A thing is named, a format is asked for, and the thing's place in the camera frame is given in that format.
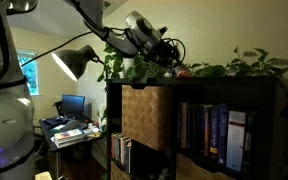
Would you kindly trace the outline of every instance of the storage basket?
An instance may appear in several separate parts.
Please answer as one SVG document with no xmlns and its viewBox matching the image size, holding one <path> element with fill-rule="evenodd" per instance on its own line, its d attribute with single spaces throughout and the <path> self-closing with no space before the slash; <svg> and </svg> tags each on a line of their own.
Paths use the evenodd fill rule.
<svg viewBox="0 0 288 180">
<path fill-rule="evenodd" d="M 122 134 L 155 150 L 169 143 L 171 88 L 122 87 Z"/>
<path fill-rule="evenodd" d="M 111 180 L 131 180 L 129 174 L 120 170 L 116 164 L 111 161 Z"/>
</svg>

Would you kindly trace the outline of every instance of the bookshelf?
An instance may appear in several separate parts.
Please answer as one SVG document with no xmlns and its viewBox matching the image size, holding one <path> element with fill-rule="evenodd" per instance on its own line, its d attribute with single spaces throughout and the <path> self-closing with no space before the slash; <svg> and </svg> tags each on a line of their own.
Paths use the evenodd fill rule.
<svg viewBox="0 0 288 180">
<path fill-rule="evenodd" d="M 125 79 L 114 79 L 107 81 L 107 112 L 108 112 L 108 137 L 113 132 L 121 132 L 122 122 L 122 86 L 130 85 L 135 89 L 144 89 L 147 86 L 170 87 L 172 89 L 172 105 L 170 120 L 170 143 L 164 152 L 151 150 L 150 153 L 156 159 L 161 156 L 159 162 L 165 162 L 170 170 L 170 179 L 176 179 L 176 155 L 181 153 L 189 158 L 199 167 L 210 172 L 222 172 L 235 179 L 270 179 L 272 138 L 275 115 L 275 98 L 277 91 L 277 80 L 274 77 L 214 77 L 214 78 L 191 78 L 186 80 L 176 79 L 149 79 L 146 84 L 141 82 L 128 82 Z M 199 153 L 188 151 L 179 147 L 178 139 L 178 104 L 181 102 L 194 104 L 221 104 L 239 107 L 245 110 L 256 110 L 257 121 L 254 125 L 254 149 L 252 150 L 252 174 L 245 175 L 225 166 L 219 165 L 216 160 L 208 159 Z M 136 143 L 137 150 L 132 152 L 132 158 L 136 161 L 142 156 L 144 149 L 149 152 L 150 148 L 141 143 Z M 111 150 L 111 139 L 107 138 L 107 149 Z M 108 156 L 107 170 L 110 179 L 111 160 L 120 167 L 123 166 Z M 134 168 L 139 169 L 141 175 L 150 174 L 150 166 L 153 161 L 146 163 L 134 163 Z M 140 176 L 130 174 L 130 179 L 142 179 Z"/>
</svg>

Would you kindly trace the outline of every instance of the light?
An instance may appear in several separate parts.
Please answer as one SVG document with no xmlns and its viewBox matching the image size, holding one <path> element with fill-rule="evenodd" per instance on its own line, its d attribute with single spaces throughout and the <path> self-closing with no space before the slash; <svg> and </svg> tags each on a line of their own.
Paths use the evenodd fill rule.
<svg viewBox="0 0 288 180">
<path fill-rule="evenodd" d="M 63 71 L 74 81 L 77 81 L 77 78 L 75 75 L 72 73 L 72 71 L 66 66 L 66 64 L 55 54 L 52 53 L 53 59 L 55 62 L 63 69 Z"/>
<path fill-rule="evenodd" d="M 13 9 L 13 3 L 10 3 L 10 5 L 9 5 L 8 8 L 9 8 L 9 9 Z"/>
<path fill-rule="evenodd" d="M 27 11 L 29 8 L 30 8 L 30 4 L 29 4 L 29 3 L 26 3 L 26 4 L 25 4 L 25 8 L 24 8 L 25 11 Z"/>
<path fill-rule="evenodd" d="M 83 75 L 88 61 L 91 60 L 104 64 L 89 45 L 84 46 L 78 51 L 61 50 L 52 53 L 52 56 L 55 62 L 74 81 L 77 81 Z"/>
<path fill-rule="evenodd" d="M 25 106 L 29 106 L 31 103 L 31 101 L 28 100 L 27 98 L 18 98 L 17 100 L 23 103 Z"/>
</svg>

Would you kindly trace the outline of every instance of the wall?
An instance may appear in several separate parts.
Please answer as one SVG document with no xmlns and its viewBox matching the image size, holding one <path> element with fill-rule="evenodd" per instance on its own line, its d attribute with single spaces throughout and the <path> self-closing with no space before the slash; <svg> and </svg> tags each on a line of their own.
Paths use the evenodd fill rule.
<svg viewBox="0 0 288 180">
<path fill-rule="evenodd" d="M 40 55 L 53 49 L 66 39 L 26 31 L 18 28 L 11 28 L 16 48 L 37 52 Z M 60 101 L 62 94 L 75 94 L 76 82 L 72 81 L 55 63 L 50 54 L 39 58 L 37 61 L 38 84 L 40 95 L 33 96 L 35 106 L 34 124 L 38 124 L 41 118 L 57 115 L 54 102 Z"/>
<path fill-rule="evenodd" d="M 185 44 L 187 63 L 225 65 L 236 57 L 233 53 L 236 46 L 240 52 L 263 48 L 270 52 L 270 58 L 288 60 L 288 1 L 128 0 L 107 16 L 104 24 L 125 28 L 125 18 L 132 10 L 140 12 L 156 29 L 167 26 L 164 37 L 177 38 Z M 74 46 L 80 48 L 85 44 L 90 44 L 104 59 L 101 40 L 91 35 Z M 95 111 L 105 102 L 103 84 L 96 82 L 101 66 L 89 63 L 87 68 L 77 91 L 90 97 Z"/>
</svg>

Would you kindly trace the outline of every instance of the desk lamp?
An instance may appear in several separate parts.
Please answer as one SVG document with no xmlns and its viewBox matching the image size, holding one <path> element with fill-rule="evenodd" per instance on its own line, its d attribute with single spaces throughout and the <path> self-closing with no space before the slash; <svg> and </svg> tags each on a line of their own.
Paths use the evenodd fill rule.
<svg viewBox="0 0 288 180">
<path fill-rule="evenodd" d="M 88 61 L 104 64 L 89 45 L 80 50 L 61 50 L 52 53 L 52 56 L 63 71 L 74 81 L 77 81 L 83 75 Z"/>
</svg>

